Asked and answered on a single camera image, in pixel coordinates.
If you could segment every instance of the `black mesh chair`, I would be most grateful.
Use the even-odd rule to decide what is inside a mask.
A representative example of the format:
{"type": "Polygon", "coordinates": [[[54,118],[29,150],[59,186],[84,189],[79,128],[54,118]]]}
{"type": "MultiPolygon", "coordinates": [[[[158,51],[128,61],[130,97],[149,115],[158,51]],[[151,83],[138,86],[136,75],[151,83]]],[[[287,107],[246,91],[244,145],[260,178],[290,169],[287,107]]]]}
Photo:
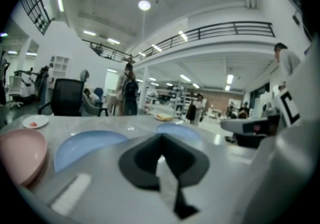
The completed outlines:
{"type": "Polygon", "coordinates": [[[51,105],[55,116],[81,116],[80,108],[85,83],[74,79],[57,79],[54,84],[53,94],[50,102],[41,106],[38,113],[51,105]]]}

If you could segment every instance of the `white plate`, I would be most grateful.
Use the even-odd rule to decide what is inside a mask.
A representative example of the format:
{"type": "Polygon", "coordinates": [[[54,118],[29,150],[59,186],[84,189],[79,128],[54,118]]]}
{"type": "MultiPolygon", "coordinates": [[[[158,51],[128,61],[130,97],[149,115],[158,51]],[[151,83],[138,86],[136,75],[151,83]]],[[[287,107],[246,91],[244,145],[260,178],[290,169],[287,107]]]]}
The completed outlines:
{"type": "Polygon", "coordinates": [[[163,121],[163,122],[170,122],[170,121],[172,121],[174,119],[174,118],[172,118],[171,120],[163,120],[161,118],[158,118],[157,114],[154,114],[154,118],[157,119],[157,120],[163,121]]]}
{"type": "Polygon", "coordinates": [[[44,115],[34,115],[31,117],[26,118],[23,122],[22,125],[26,128],[39,128],[42,126],[45,126],[49,122],[49,119],[47,116],[44,115]],[[30,126],[31,123],[35,122],[37,126],[30,126]]]}

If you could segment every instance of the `plate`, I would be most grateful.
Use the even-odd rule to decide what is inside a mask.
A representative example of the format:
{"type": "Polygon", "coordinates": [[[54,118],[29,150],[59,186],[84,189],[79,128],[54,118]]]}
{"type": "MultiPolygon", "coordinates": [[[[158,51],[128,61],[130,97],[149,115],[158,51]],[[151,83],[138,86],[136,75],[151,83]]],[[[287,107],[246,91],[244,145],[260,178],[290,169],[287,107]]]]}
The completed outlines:
{"type": "Polygon", "coordinates": [[[16,185],[29,184],[39,173],[48,150],[44,136],[36,130],[18,129],[0,135],[0,156],[16,185]]]}
{"type": "Polygon", "coordinates": [[[127,141],[128,137],[111,131],[88,131],[71,136],[58,148],[54,156],[56,172],[97,149],[127,141]]]}
{"type": "Polygon", "coordinates": [[[170,122],[170,121],[172,121],[172,120],[174,119],[174,118],[172,117],[172,119],[163,120],[163,119],[161,119],[161,118],[158,118],[158,117],[157,117],[157,114],[154,114],[154,118],[157,119],[157,120],[163,121],[163,122],[170,122]]]}
{"type": "Polygon", "coordinates": [[[182,125],[176,125],[172,123],[161,124],[156,128],[157,134],[174,134],[181,136],[188,140],[200,141],[201,136],[195,130],[182,125]]]}
{"type": "Polygon", "coordinates": [[[49,118],[44,115],[34,115],[23,120],[22,125],[26,128],[39,128],[45,126],[49,122],[49,118]]]}

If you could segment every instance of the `chair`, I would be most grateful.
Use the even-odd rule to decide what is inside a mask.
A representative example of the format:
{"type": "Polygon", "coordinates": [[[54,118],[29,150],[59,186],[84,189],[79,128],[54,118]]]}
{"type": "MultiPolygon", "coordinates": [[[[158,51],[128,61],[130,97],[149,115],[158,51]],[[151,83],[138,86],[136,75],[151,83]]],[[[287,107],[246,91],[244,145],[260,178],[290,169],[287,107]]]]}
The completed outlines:
{"type": "Polygon", "coordinates": [[[81,116],[83,90],[85,83],[74,79],[59,78],[55,80],[51,102],[41,106],[38,113],[51,105],[55,116],[81,116]]]}
{"type": "MultiPolygon", "coordinates": [[[[14,99],[14,97],[21,97],[22,78],[19,76],[10,76],[9,81],[9,97],[12,96],[12,99],[14,99]]],[[[20,108],[21,105],[23,105],[22,102],[12,101],[11,103],[9,103],[9,108],[12,109],[12,107],[14,106],[18,106],[18,108],[20,108]]]]}
{"type": "Polygon", "coordinates": [[[102,102],[102,96],[104,95],[104,90],[100,87],[97,87],[95,90],[94,90],[94,93],[99,97],[100,99],[100,102],[102,102]]]}
{"type": "Polygon", "coordinates": [[[87,98],[85,94],[82,94],[82,100],[85,111],[88,114],[99,117],[101,115],[101,112],[105,111],[105,115],[108,116],[108,111],[106,108],[95,107],[94,104],[87,98]]]}

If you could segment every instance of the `tabletop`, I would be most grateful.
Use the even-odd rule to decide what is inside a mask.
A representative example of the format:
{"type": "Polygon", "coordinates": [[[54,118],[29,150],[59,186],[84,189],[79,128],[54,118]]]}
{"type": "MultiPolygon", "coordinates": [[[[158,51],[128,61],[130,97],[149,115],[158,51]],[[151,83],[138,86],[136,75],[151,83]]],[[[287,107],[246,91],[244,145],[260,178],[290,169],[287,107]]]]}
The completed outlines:
{"type": "MultiPolygon", "coordinates": [[[[0,134],[24,128],[22,122],[31,115],[24,115],[14,120],[9,125],[0,130],[0,134]]],[[[46,126],[37,129],[42,133],[48,142],[48,155],[42,172],[31,184],[31,188],[52,177],[55,173],[53,159],[58,147],[63,141],[75,134],[92,131],[108,130],[121,133],[129,139],[153,134],[162,121],[155,119],[151,115],[124,116],[124,117],[64,117],[48,116],[49,122],[46,126]]],[[[181,123],[179,120],[173,120],[172,123],[182,124],[197,131],[204,141],[214,143],[215,145],[226,144],[223,136],[211,133],[194,125],[181,123]]]]}

